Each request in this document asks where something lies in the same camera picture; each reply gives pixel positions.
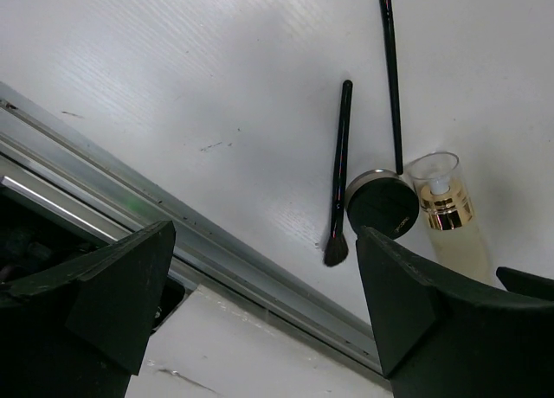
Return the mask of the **black thin makeup brush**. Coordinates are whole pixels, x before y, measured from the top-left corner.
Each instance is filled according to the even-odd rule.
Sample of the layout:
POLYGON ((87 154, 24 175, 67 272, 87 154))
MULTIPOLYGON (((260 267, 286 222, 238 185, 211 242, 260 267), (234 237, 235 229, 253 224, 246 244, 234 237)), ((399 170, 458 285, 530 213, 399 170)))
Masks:
POLYGON ((402 124, 400 111, 400 97, 398 86, 398 69, 396 58, 396 36, 394 27, 394 17, 392 9, 392 0, 378 0, 382 25, 383 25, 383 44, 385 51, 385 60, 387 67, 387 76, 389 82, 390 112, 393 132, 393 144, 395 152, 396 173, 403 174, 403 141, 402 124))

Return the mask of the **cream foundation bottle gold collar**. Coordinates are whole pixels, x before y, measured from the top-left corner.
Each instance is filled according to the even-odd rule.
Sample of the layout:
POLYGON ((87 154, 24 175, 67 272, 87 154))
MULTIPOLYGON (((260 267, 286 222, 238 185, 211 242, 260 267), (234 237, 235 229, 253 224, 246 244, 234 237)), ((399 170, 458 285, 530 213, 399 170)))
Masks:
POLYGON ((430 153, 410 163, 408 174, 438 263, 491 286, 490 256, 459 157, 448 151, 430 153))

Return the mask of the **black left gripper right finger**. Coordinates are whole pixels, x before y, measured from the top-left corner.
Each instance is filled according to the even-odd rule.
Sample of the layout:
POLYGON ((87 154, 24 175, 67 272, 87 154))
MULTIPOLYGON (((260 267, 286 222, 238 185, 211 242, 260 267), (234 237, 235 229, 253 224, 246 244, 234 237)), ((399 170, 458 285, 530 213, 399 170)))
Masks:
POLYGON ((550 397, 553 282, 501 266, 488 286, 367 228, 358 267, 396 397, 550 397))

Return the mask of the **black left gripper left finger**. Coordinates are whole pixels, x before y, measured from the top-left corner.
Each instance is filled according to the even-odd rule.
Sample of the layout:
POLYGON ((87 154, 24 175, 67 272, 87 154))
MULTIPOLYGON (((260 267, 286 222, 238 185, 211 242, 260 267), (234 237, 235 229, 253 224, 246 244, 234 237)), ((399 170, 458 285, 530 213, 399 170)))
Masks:
POLYGON ((123 397, 139 373, 176 230, 158 221, 1 290, 3 397, 123 397))

